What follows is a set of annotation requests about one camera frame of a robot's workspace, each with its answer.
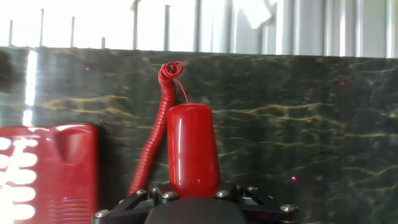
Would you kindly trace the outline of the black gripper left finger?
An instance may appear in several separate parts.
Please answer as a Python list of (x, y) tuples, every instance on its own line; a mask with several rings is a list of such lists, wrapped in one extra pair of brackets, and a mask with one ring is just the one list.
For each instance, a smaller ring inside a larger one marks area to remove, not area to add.
[(149, 190), (139, 189), (121, 200), (112, 210), (96, 212), (91, 223), (145, 224), (153, 208), (178, 199), (178, 193), (170, 184), (161, 184)]

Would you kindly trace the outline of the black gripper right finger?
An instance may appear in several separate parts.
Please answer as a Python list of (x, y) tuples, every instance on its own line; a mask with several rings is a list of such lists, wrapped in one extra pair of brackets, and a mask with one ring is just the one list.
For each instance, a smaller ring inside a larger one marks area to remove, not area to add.
[(246, 223), (300, 224), (300, 212), (292, 204), (280, 204), (270, 195), (260, 193), (253, 185), (239, 186), (223, 182), (213, 198), (231, 202)]

